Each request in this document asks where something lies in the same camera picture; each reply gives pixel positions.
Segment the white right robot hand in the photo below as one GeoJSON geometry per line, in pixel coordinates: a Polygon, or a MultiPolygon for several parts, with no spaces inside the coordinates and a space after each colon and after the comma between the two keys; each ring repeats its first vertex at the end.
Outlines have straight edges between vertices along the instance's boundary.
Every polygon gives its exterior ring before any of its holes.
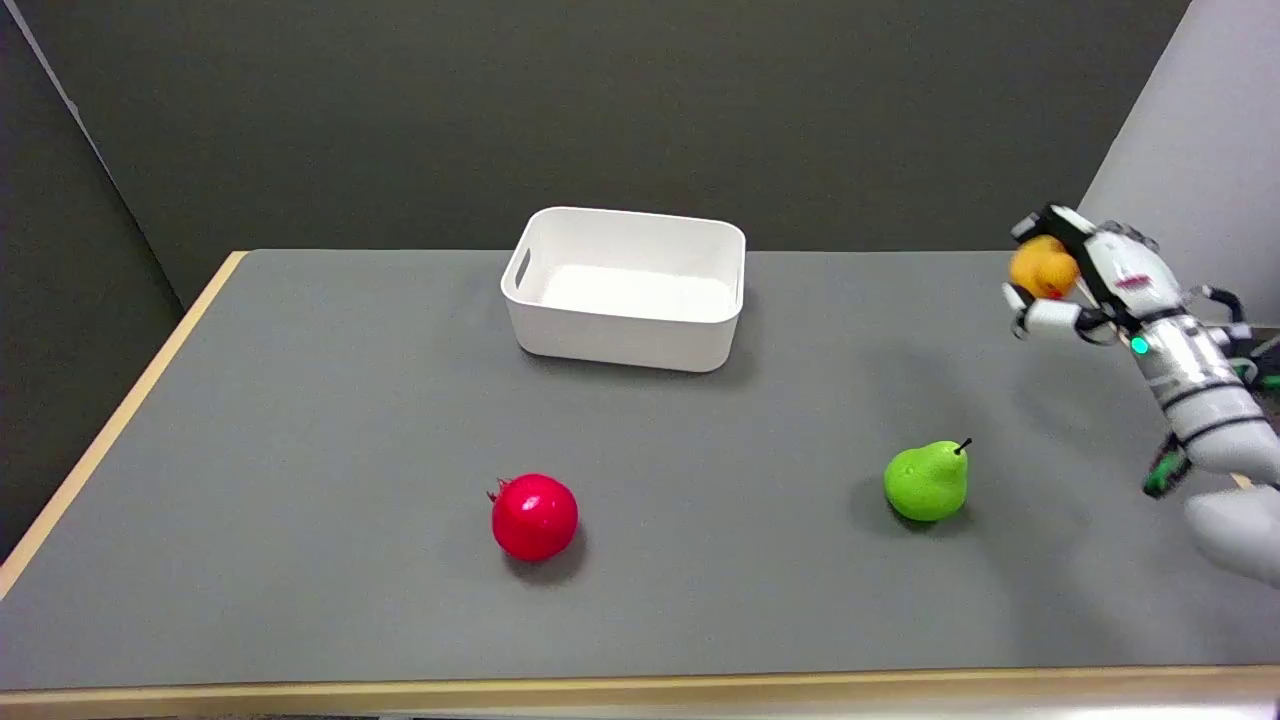
{"type": "Polygon", "coordinates": [[[1048,204],[1010,231],[1015,251],[1004,297],[1019,340],[1107,346],[1187,313],[1158,245],[1121,223],[1096,224],[1048,204]]]}

